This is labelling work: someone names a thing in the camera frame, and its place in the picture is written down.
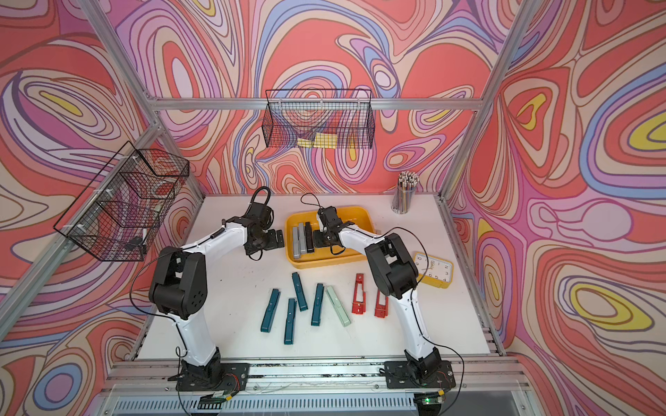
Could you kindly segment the red pliers right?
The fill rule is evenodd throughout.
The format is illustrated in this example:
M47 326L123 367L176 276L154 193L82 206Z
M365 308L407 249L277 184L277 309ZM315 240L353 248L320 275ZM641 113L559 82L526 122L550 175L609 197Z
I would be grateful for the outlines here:
M381 291L378 291L376 293L376 303L374 310L375 317L380 319L386 318L388 316L388 306L388 297L381 293Z

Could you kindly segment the teal pliers lower middle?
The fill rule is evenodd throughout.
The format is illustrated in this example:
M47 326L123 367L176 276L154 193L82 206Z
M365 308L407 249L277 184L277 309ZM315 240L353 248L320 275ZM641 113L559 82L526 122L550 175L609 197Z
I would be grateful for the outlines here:
M297 312L296 298L289 298L284 329L284 345L293 345L295 331L295 317Z

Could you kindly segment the teal pliers far left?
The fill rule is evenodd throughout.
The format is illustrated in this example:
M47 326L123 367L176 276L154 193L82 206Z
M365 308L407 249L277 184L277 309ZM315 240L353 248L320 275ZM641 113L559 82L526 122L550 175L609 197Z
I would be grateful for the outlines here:
M272 289L269 302L265 309L265 315L261 322L260 331L262 333L270 333L272 330L272 324L276 315L277 306L279 304L280 290Z

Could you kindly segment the teal pliers right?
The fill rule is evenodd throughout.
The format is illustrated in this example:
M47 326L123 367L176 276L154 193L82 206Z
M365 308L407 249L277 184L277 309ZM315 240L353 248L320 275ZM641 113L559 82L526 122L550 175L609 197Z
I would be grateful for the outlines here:
M324 285L317 284L314 305L310 319L310 324L312 326L318 327L321 324L323 300L324 300Z

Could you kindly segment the yellow alarm clock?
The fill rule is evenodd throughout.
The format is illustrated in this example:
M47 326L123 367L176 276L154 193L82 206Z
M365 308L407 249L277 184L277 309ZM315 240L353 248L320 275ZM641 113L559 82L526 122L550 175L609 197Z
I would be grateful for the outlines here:
M429 257L424 252L416 252L413 261L420 274L417 281L439 289L447 289L453 282L454 264L449 260Z

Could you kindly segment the black pruning pliers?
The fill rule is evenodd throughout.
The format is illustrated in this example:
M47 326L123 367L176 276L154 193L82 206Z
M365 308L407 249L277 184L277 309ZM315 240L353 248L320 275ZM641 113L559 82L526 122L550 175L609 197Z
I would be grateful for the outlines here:
M310 222L306 222L304 226L305 231L305 247L308 254L315 251L314 240L313 240L313 230Z

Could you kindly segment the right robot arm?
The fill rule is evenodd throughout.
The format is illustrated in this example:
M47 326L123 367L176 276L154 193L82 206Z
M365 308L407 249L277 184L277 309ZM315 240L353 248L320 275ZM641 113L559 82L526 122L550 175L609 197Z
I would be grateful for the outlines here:
M376 287L388 298L401 324L408 377L418 386L425 385L438 371L442 357L428 339L417 296L419 270L402 238L395 232L377 235L344 222L334 206L319 208L317 223L325 245L366 256Z

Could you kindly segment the red pliers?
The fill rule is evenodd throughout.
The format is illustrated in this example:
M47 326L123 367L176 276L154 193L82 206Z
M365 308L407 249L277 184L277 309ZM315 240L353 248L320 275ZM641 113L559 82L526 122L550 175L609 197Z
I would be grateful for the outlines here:
M388 306L388 297L381 293L381 291L378 291L376 293L376 303L374 310L375 317L380 319L386 318L388 316Z
M366 312L366 292L364 289L364 274L362 273L357 273L355 278L351 312L354 315L363 315Z

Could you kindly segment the red pliers left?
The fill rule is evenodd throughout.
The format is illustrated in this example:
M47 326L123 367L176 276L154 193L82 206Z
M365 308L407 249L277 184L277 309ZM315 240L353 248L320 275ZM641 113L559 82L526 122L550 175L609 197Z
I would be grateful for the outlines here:
M366 292L364 289L364 274L362 273L357 273L355 278L351 312L354 315L363 315L366 312Z

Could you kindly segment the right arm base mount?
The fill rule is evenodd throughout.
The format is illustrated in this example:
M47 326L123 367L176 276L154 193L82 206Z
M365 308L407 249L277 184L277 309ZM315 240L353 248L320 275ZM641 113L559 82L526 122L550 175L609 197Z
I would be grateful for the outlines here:
M406 361L389 361L379 369L379 374L388 389L430 388L447 392L457 387L450 361L439 360L425 367Z

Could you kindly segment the yellow plastic storage tray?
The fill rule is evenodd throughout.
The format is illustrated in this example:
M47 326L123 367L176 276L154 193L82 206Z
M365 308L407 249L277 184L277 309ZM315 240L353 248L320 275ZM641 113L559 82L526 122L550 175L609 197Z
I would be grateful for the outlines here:
M287 259L297 269L343 265L365 260L360 252L341 246L338 234L323 232L317 211L302 211L289 216L284 224L284 247Z

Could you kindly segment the light green pliers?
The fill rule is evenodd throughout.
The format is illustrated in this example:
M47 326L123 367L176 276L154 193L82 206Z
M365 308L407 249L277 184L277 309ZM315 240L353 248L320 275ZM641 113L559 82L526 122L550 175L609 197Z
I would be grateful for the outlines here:
M343 307L343 304L341 303L338 295L336 294L335 289L332 286L327 286L325 288L325 292L331 301L331 304L333 306L333 309L336 312L336 315L338 316L339 321L343 325L343 327L348 327L351 324L350 317L348 316L346 310Z

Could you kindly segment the pencil holder cup with pencils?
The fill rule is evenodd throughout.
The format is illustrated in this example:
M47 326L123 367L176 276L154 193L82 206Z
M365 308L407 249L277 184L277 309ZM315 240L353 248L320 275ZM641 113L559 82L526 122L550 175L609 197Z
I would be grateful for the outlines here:
M417 173L407 171L399 174L391 206L394 213L406 214L409 211L411 199L419 184Z

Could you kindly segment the grey pruning pliers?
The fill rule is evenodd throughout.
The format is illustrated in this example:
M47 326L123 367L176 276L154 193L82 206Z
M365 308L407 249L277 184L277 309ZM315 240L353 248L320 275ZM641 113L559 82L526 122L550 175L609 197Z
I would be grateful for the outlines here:
M299 260L301 258L299 227L296 225L292 228L292 258Z
M305 224L304 223L299 223L298 224L298 251L299 251L299 256L300 257L307 253L307 242L306 242L306 239L305 239Z

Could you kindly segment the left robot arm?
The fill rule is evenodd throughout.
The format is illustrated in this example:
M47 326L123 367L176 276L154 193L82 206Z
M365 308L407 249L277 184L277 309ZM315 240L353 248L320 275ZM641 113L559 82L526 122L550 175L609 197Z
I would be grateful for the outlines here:
M273 219L273 210L266 202L253 201L243 215L224 219L208 236L160 252L148 297L161 315L175 322L186 350L186 364L206 367L217 359L219 351L203 311L208 294L207 266L238 248L248 257L282 248L284 238L272 228Z

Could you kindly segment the teal pliers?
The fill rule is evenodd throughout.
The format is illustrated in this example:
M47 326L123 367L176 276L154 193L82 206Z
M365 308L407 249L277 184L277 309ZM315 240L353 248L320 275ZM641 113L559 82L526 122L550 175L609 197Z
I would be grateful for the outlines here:
M269 302L265 309L265 315L261 322L260 331L262 333L270 333L272 330L272 324L276 315L277 306L279 304L280 290L272 289Z
M321 324L323 300L324 300L324 285L317 284L314 305L310 319L310 324L312 326L318 327Z
M297 312L296 298L289 298L284 329L284 345L293 345L295 331L295 317Z
M305 297L302 280L298 272L293 272L291 275L294 291L297 297L298 308L300 311L308 310L308 304Z

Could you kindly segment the teal pliers upper middle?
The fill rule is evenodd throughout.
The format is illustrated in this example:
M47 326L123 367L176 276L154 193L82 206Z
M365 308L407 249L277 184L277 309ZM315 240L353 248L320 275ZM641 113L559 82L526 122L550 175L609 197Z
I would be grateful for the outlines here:
M298 308L300 311L308 310L308 304L305 297L302 280L298 272L293 272L291 275L294 291L297 297Z

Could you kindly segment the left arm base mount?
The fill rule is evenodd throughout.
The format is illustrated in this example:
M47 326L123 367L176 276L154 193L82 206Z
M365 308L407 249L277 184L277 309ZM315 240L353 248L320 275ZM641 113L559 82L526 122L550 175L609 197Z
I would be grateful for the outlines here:
M179 392L244 391L250 370L249 363L213 362L206 366L194 366L180 362L178 374L168 378L174 381Z

